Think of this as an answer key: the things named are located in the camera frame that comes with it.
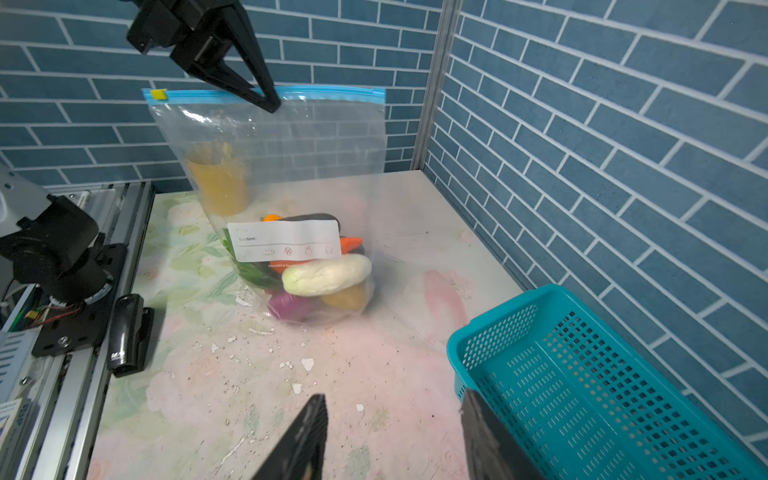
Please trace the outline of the yellow toy potato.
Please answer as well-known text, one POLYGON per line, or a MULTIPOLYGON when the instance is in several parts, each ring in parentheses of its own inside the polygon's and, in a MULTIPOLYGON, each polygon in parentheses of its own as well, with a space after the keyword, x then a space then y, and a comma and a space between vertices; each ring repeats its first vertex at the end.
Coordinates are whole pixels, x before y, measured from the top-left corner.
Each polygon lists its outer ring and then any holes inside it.
POLYGON ((372 297, 372 286, 368 280, 338 292, 323 295, 321 301, 338 310, 362 312, 372 297))

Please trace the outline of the white toy garlic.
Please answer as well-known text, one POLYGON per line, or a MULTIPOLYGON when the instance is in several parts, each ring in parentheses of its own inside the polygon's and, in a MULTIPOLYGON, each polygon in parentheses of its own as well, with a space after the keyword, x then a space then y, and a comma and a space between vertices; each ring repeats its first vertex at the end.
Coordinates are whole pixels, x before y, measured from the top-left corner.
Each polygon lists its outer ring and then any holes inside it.
POLYGON ((289 294, 317 297, 360 284, 371 272, 372 262, 365 255, 346 254, 288 267, 282 274, 282 283, 289 294))

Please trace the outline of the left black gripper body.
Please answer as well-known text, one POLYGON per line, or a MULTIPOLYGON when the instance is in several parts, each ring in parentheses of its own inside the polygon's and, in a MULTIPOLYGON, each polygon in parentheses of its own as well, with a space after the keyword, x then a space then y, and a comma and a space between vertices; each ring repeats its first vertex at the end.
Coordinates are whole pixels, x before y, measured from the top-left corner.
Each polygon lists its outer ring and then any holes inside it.
POLYGON ((219 32, 230 1, 134 1, 138 13, 127 41, 141 54, 170 48, 182 69, 209 69, 223 63, 231 41, 219 32))

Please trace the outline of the teal plastic basket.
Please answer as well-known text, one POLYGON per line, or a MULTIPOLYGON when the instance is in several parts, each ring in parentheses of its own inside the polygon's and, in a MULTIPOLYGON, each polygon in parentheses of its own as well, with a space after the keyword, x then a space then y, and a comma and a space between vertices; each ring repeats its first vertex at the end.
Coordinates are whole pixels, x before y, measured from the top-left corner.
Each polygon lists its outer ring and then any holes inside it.
POLYGON ((548 479, 763 479, 765 470, 576 296, 523 293, 454 332, 478 392, 548 479))

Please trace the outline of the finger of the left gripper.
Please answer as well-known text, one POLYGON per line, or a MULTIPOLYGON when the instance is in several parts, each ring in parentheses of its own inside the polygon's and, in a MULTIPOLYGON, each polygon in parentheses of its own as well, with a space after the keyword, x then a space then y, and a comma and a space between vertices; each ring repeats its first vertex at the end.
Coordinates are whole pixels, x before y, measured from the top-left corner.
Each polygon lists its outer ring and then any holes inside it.
POLYGON ((187 50, 173 50, 170 58, 187 74, 231 93, 262 110, 273 112, 273 79, 264 59, 258 55, 254 60, 248 56, 244 61, 254 76, 258 90, 240 76, 218 53, 212 55, 187 50))
POLYGON ((258 86, 256 91, 249 81, 225 65, 227 73, 224 74, 223 89, 268 113, 275 113, 281 106, 281 99, 248 14, 239 1, 226 1, 219 10, 219 17, 222 38, 235 48, 258 86))

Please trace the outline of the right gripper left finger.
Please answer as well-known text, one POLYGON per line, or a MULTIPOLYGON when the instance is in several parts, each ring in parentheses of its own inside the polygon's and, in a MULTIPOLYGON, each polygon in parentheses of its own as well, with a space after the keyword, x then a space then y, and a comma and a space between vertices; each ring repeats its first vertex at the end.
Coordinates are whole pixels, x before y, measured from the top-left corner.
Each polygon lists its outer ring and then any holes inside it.
POLYGON ((251 479, 320 480, 327 437, 326 397, 314 394, 251 479))

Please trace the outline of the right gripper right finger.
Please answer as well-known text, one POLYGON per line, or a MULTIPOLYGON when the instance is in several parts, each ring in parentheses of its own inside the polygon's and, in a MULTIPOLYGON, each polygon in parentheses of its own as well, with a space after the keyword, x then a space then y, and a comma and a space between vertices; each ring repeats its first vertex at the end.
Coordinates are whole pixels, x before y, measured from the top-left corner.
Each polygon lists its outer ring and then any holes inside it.
POLYGON ((470 479, 544 479, 475 390, 464 391, 461 424, 470 479))

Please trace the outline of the black toy eggplant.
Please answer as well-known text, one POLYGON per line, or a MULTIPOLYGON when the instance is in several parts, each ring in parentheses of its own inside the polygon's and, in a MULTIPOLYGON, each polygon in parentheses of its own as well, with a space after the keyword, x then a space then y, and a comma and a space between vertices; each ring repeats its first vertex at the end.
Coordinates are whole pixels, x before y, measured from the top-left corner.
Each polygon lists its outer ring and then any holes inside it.
POLYGON ((302 214, 302 215, 295 215, 295 216, 289 216, 289 217, 283 217, 280 221, 290 221, 290 222, 299 222, 299 221, 334 221, 338 227, 338 230, 341 231, 341 223, 334 215, 329 213, 311 213, 311 214, 302 214))

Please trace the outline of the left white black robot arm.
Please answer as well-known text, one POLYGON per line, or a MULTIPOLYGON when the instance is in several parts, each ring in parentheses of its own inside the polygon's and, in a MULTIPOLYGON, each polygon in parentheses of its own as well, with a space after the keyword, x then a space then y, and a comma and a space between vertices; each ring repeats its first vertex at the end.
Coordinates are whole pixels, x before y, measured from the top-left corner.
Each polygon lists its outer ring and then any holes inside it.
MULTIPOLYGON (((185 73, 274 113, 281 105, 248 15, 238 1, 139 1, 126 39, 141 54, 167 48, 185 73)), ((13 278, 55 305, 36 357, 99 346, 116 302, 127 247, 108 244, 73 201, 1 172, 1 255, 13 278)))

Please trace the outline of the purple toy onion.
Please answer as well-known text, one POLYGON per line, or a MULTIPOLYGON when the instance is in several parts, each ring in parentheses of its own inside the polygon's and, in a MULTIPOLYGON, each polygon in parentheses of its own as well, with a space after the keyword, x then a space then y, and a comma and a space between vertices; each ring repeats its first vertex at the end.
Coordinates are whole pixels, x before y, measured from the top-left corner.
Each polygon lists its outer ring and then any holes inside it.
POLYGON ((273 295, 268 303, 269 313, 282 321, 303 322, 308 319, 316 306, 316 300, 282 291, 273 295))

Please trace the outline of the clear zip top bag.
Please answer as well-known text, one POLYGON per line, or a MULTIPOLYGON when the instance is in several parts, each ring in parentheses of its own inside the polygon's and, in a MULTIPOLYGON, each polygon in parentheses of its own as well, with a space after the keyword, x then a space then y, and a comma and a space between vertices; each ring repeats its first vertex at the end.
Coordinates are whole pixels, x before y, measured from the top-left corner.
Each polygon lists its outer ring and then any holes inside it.
MULTIPOLYGON (((176 154, 238 276, 255 303, 273 319, 269 299, 285 291, 283 272, 311 260, 346 254, 372 262, 366 279, 375 292, 373 200, 385 170, 386 92, 332 85, 280 86, 281 106, 268 113, 232 94, 214 90, 145 90, 144 98, 176 154), (188 153, 228 142, 244 165, 250 203, 232 216, 208 213, 186 165, 188 153), (329 213, 334 221, 262 222, 329 213)), ((316 306, 307 320, 336 321, 362 312, 316 306)))

